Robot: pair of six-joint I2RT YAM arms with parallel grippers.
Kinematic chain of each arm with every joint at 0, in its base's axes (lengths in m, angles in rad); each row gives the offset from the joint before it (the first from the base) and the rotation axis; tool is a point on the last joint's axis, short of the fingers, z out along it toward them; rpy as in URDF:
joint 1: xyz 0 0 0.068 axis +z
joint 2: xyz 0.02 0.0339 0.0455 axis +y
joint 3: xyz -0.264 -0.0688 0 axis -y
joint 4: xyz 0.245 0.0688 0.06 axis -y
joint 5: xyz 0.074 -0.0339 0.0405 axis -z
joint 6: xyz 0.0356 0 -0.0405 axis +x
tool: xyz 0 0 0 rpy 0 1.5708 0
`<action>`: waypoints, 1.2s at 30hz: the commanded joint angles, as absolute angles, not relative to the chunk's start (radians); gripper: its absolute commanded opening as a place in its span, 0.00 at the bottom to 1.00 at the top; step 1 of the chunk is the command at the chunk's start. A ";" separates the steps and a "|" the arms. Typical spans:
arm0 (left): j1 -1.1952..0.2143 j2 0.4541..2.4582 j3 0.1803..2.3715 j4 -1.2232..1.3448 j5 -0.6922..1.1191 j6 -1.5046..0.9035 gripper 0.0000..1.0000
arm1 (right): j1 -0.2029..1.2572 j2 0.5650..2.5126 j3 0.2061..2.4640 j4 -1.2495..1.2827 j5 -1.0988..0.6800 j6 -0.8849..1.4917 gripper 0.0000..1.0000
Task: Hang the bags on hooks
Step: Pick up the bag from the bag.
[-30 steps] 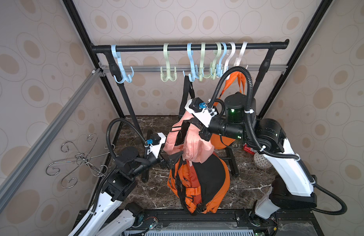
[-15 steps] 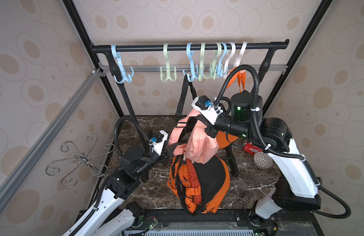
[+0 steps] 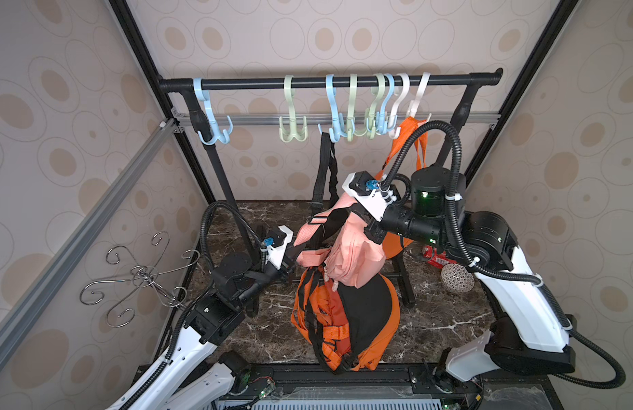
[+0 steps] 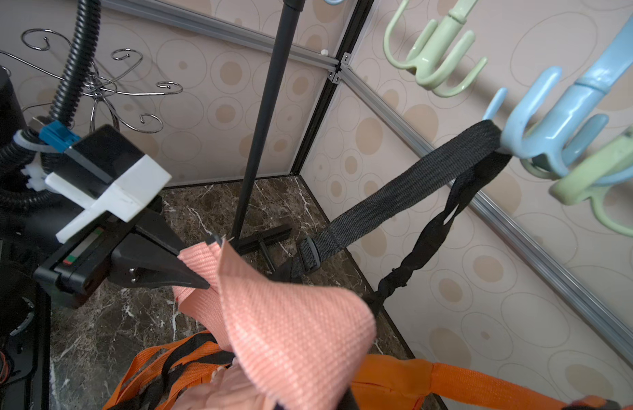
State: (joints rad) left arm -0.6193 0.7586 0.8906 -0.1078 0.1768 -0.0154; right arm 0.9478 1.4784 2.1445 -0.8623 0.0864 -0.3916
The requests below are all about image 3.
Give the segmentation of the orange backpack bottom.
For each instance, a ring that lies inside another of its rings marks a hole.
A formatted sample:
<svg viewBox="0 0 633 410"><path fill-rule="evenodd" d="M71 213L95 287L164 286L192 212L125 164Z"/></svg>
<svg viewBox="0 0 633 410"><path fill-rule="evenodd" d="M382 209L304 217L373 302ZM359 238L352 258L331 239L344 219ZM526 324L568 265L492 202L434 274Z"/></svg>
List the orange backpack bottom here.
<svg viewBox="0 0 633 410"><path fill-rule="evenodd" d="M296 291L291 321L326 371L374 371L398 330L400 302L394 284L379 273L356 288L335 286L325 279L323 268L308 268Z"/></svg>

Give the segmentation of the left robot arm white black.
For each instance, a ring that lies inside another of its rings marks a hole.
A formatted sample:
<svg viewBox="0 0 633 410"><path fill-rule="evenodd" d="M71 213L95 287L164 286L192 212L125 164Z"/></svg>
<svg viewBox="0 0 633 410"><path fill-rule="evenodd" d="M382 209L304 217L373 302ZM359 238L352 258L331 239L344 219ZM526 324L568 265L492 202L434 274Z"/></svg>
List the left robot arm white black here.
<svg viewBox="0 0 633 410"><path fill-rule="evenodd" d="M250 256L225 256L212 271L214 287L203 295L174 329L167 350L111 409L207 409L227 395L249 372L250 364L229 352L203 375L184 385L246 317L246 308L270 285L295 269L297 251L272 249L256 271Z"/></svg>

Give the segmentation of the pink sling bag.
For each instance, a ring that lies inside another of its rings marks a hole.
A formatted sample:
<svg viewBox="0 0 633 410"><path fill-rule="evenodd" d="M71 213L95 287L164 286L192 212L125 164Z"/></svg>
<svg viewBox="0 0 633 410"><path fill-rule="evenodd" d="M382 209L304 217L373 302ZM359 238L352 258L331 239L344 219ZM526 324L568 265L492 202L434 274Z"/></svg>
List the pink sling bag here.
<svg viewBox="0 0 633 410"><path fill-rule="evenodd" d="M364 207L345 194L305 223L294 240L299 265L322 268L334 291L342 285L362 288L385 264L382 245L367 236L369 222L363 213Z"/></svg>

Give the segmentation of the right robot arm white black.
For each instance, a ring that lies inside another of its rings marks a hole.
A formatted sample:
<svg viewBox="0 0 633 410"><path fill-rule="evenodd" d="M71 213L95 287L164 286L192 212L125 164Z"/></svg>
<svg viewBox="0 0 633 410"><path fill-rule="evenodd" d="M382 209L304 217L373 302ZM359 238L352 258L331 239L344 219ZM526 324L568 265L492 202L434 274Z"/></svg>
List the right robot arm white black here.
<svg viewBox="0 0 633 410"><path fill-rule="evenodd" d="M343 184L371 218L373 232L395 233L446 251L499 306L490 329L445 350L432 376L447 392L456 382L497 369L523 376L573 373L571 317L529 267L506 220L492 212L465 211L463 181L461 174L446 168L424 168L415 174L409 207L398 202L384 180L367 172L350 174Z"/></svg>

